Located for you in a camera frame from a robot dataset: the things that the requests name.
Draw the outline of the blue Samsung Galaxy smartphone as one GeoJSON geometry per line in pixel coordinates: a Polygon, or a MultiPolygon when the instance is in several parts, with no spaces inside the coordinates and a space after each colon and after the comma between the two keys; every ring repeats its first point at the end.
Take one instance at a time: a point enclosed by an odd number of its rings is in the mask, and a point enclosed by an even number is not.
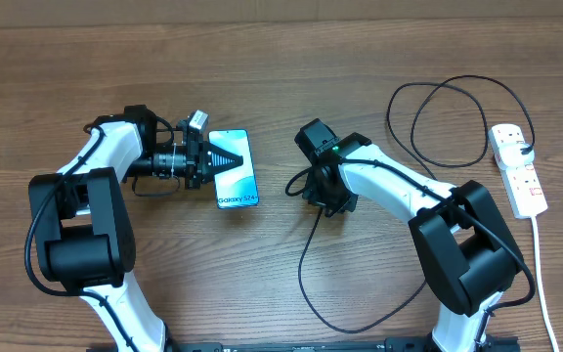
{"type": "Polygon", "coordinates": [[[221,209],[255,206],[259,202],[248,133],[244,129],[216,130],[208,141],[243,157],[243,165],[214,177],[217,205],[221,209]]]}

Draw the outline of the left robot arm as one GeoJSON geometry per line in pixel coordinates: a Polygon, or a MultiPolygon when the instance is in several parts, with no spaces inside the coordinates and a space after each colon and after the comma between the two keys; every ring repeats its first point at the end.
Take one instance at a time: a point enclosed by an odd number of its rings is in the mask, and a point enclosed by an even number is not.
{"type": "Polygon", "coordinates": [[[136,243],[120,184],[157,177],[197,189],[244,165],[244,156],[203,138],[206,124],[200,110],[171,125],[144,105],[127,106],[85,125],[90,138],[77,156],[28,184],[32,220],[23,264],[29,280],[48,295],[87,302],[115,351],[179,348],[135,278],[136,243]]]}

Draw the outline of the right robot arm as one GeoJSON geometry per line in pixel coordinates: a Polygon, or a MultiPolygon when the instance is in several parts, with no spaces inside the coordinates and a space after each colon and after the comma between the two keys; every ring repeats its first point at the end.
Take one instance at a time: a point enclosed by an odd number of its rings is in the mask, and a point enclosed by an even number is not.
{"type": "Polygon", "coordinates": [[[410,228],[424,283],[440,302],[439,317],[427,335],[387,337],[383,350],[519,350],[517,338],[486,331],[495,312],[506,307],[501,298],[516,275],[531,272],[484,186],[427,178],[369,138],[353,133],[341,139],[318,119],[301,127],[294,142],[310,162],[298,194],[321,215],[353,211],[365,197],[410,228]]]}

